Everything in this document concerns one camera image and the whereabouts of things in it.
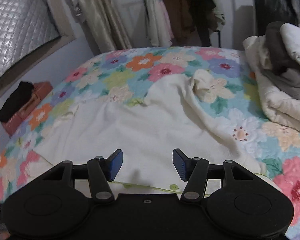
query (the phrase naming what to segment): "metal screw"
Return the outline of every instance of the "metal screw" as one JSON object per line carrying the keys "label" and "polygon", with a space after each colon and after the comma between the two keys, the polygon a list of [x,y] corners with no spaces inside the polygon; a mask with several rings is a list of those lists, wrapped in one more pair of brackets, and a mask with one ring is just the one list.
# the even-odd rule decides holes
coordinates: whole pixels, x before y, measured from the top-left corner
{"label": "metal screw", "polygon": [[111,196],[112,196],[111,193],[107,191],[101,191],[96,194],[96,198],[101,200],[109,199],[111,198]]}
{"label": "metal screw", "polygon": [[197,192],[194,192],[194,191],[188,191],[184,194],[184,197],[186,199],[190,199],[190,200],[195,200],[197,199],[198,197],[200,197],[200,195],[197,193]]}

